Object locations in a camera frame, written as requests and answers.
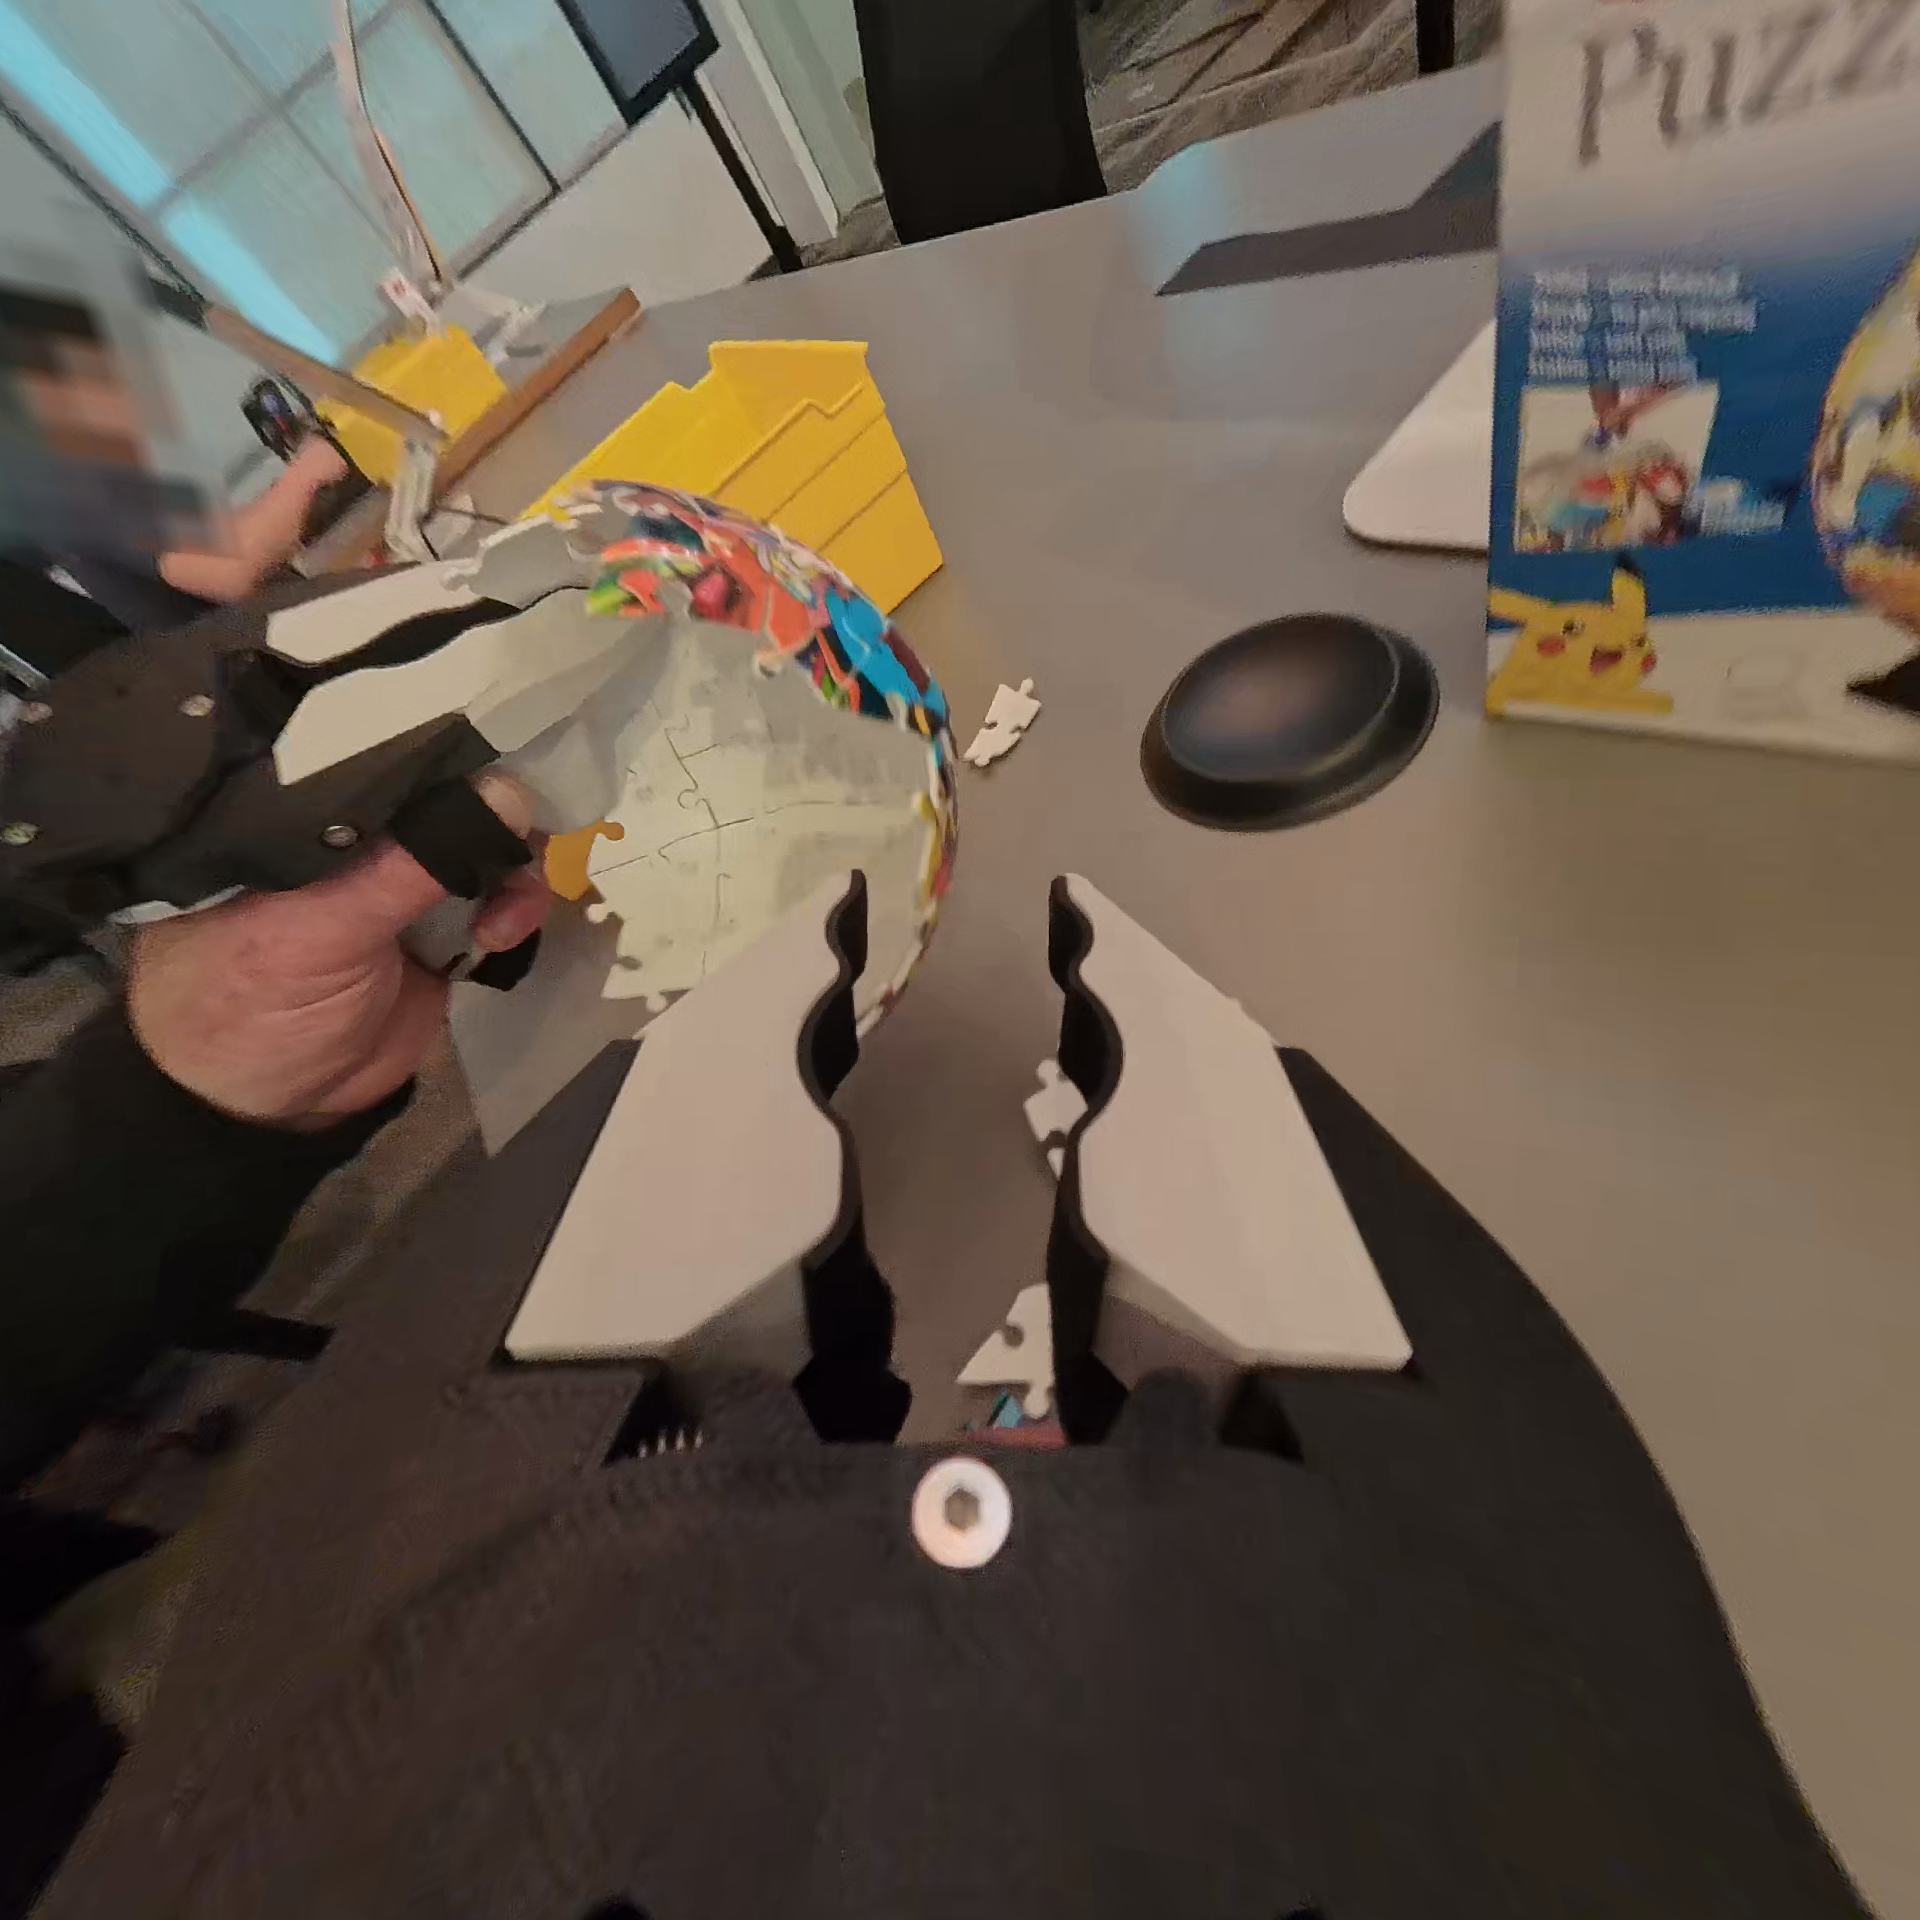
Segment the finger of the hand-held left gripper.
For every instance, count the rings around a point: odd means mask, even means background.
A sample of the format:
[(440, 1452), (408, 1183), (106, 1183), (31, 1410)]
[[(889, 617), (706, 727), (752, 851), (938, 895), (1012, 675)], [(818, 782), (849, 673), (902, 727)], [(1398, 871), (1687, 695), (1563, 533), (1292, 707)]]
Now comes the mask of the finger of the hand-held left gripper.
[(609, 614), (592, 588), (531, 599), (439, 656), (362, 673), (301, 673), (271, 738), (279, 789), (374, 782), (374, 757), (423, 757), (465, 727), (480, 764), (531, 795), (546, 838), (618, 818), (667, 675), (667, 614)]
[(515, 614), (455, 560), (374, 566), (325, 575), (325, 593), (266, 614), (266, 656), (291, 673), (402, 666)]

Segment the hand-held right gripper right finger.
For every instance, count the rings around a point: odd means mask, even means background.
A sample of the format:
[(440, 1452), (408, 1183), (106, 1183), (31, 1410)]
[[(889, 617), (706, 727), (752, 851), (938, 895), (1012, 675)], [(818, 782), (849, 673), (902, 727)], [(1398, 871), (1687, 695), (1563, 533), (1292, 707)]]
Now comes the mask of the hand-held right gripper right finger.
[(1052, 1063), (1083, 1097), (1042, 1244), (1063, 1439), (1102, 1442), (1155, 1375), (1211, 1411), (1263, 1375), (1405, 1375), (1277, 1040), (1083, 874), (1047, 886), (1042, 962)]

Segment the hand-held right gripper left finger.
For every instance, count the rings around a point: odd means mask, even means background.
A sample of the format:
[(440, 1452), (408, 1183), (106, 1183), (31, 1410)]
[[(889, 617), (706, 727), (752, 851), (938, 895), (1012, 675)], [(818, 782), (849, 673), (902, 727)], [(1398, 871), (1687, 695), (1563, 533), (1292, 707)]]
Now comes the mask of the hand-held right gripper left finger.
[(869, 882), (832, 871), (640, 1032), (505, 1324), (510, 1361), (770, 1375), (815, 1439), (902, 1439), (893, 1294), (832, 1105), (866, 962)]

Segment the partly built puzzle ball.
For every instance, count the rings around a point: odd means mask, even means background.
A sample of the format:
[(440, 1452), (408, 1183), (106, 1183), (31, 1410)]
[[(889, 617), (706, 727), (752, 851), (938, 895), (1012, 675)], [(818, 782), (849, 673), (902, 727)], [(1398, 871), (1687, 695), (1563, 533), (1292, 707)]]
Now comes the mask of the partly built puzzle ball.
[(575, 844), (598, 998), (659, 1013), (818, 882), (866, 874), (854, 1032), (917, 977), (961, 844), (951, 701), (832, 555), (701, 492), (588, 481), (473, 545), (479, 593), (575, 588), (601, 680), (505, 762)]

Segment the black round ball stand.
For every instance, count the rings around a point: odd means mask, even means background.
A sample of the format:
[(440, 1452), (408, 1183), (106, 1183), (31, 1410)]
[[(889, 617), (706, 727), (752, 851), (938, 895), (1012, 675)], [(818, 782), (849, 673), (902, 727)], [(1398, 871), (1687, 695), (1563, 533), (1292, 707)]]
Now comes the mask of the black round ball stand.
[(1435, 673), (1352, 614), (1290, 614), (1175, 673), (1138, 738), (1147, 795), (1207, 831), (1297, 831), (1398, 782), (1435, 719)]

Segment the blue puzzle box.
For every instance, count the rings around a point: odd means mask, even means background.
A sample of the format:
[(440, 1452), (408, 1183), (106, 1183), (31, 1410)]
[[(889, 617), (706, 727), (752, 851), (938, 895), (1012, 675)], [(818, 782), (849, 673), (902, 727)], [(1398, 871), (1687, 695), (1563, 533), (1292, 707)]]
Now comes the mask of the blue puzzle box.
[(1920, 762), (1920, 3), (1507, 3), (1486, 718)]

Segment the person's left hand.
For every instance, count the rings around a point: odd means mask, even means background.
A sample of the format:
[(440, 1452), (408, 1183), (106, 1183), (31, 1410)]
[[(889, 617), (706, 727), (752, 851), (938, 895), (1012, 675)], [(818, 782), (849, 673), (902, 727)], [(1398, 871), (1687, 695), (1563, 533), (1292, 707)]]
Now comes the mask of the person's left hand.
[(131, 1032), (208, 1109), (325, 1135), (374, 1115), (440, 1051), (446, 979), (408, 928), (454, 905), (397, 839), (281, 891), (137, 923)]

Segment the small yellow bin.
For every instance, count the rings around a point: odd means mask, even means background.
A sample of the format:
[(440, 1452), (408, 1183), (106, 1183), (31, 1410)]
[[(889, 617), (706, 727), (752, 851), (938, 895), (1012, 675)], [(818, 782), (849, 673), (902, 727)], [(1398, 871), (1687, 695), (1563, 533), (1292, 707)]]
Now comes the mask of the small yellow bin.
[[(415, 340), (387, 340), (367, 346), (354, 377), (434, 417), (446, 443), (455, 443), (505, 397), (505, 377), (463, 324)], [(316, 417), (374, 486), (394, 481), (402, 456), (402, 438), (394, 427), (337, 397), (316, 397)]]

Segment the yellow plastic bin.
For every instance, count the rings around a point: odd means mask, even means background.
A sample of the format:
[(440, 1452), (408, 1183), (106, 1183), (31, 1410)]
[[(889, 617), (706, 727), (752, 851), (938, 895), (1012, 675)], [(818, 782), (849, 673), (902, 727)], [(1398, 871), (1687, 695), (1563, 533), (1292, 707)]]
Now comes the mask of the yellow plastic bin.
[[(747, 509), (832, 555), (889, 617), (943, 560), (866, 341), (709, 341), (689, 386), (657, 386), (515, 519), (588, 481), (657, 481)], [(546, 871), (582, 882), (575, 844), (546, 857)]]

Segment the black monitor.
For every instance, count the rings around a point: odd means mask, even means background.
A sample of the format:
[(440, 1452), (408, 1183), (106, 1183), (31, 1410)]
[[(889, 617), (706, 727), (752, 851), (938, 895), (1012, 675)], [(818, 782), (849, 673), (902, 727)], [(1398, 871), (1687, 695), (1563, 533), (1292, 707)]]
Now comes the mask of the black monitor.
[(675, 101), (715, 57), (715, 32), (695, 0), (557, 0), (557, 8), (623, 123)]

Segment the black office chair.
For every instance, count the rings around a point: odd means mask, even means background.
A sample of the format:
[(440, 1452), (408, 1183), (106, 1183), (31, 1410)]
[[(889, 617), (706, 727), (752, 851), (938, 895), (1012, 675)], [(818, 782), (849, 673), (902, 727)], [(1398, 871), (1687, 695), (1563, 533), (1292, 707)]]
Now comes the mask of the black office chair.
[(1069, 0), (854, 0), (874, 180), (902, 244), (1109, 195)]

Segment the white document stand base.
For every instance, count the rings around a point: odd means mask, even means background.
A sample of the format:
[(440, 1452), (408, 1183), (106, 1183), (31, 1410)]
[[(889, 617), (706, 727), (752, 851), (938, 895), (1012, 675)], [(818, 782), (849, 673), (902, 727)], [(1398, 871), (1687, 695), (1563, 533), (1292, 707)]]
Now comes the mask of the white document stand base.
[(1414, 405), (1341, 492), (1341, 533), (1365, 545), (1486, 555), (1490, 545), (1498, 324)]

